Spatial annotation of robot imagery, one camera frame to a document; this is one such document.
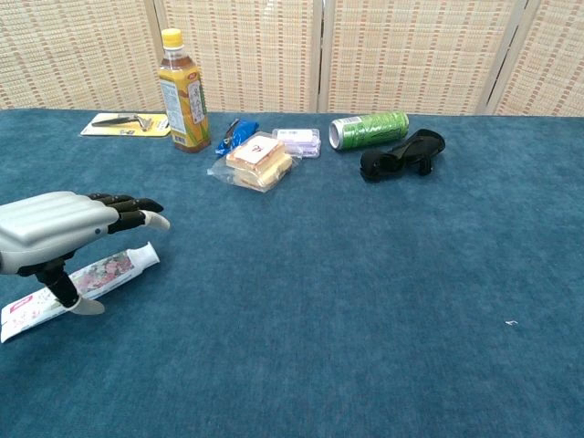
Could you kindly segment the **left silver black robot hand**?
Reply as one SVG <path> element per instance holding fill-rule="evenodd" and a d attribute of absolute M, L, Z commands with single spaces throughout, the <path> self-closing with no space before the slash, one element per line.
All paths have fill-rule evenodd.
<path fill-rule="evenodd" d="M 163 206 L 127 194 L 55 191 L 1 206 L 1 273 L 35 276 L 67 311 L 92 316 L 105 312 L 81 296 L 65 269 L 80 248 L 138 227 L 168 231 Z"/>

